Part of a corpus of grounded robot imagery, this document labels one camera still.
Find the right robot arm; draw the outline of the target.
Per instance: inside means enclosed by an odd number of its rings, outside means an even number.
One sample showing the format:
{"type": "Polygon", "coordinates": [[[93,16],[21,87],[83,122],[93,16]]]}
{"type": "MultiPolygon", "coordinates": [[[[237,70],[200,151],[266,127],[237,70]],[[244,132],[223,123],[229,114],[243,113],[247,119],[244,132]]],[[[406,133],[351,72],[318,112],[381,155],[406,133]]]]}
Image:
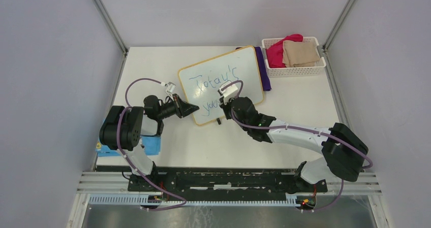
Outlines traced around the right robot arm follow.
{"type": "Polygon", "coordinates": [[[255,141],[289,144],[321,154],[297,168],[293,183],[299,191],[333,177],[355,182],[361,170],[372,166],[368,147],[342,123],[332,127],[288,124],[258,112],[248,97],[223,96],[219,102],[226,118],[234,120],[255,141]]]}

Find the yellow framed whiteboard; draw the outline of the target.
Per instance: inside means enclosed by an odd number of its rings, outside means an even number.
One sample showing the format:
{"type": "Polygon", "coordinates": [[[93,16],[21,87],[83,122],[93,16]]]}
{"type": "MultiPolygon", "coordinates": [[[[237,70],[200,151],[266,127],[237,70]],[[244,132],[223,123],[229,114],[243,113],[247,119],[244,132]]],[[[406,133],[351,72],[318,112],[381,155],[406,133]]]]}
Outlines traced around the yellow framed whiteboard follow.
{"type": "Polygon", "coordinates": [[[254,104],[264,101],[256,50],[242,47],[206,59],[178,71],[178,78],[188,103],[199,110],[192,114],[198,126],[224,117],[219,107],[218,89],[226,82],[243,81],[241,96],[249,97],[254,104]]]}

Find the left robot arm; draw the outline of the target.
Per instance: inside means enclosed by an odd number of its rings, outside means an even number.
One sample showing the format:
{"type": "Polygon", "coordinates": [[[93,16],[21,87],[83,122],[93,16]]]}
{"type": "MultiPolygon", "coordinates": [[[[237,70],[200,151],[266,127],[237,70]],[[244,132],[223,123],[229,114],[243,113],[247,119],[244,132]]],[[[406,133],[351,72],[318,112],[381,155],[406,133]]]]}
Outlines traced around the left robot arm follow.
{"type": "Polygon", "coordinates": [[[153,173],[156,165],[144,152],[142,137],[160,137],[163,120],[171,116],[184,118],[199,110],[199,106],[183,101],[179,95],[165,101],[155,95],[143,100],[143,107],[112,106],[100,131],[99,141],[110,150],[121,154],[134,175],[142,175],[140,184],[147,191],[159,187],[160,178],[153,173]]]}

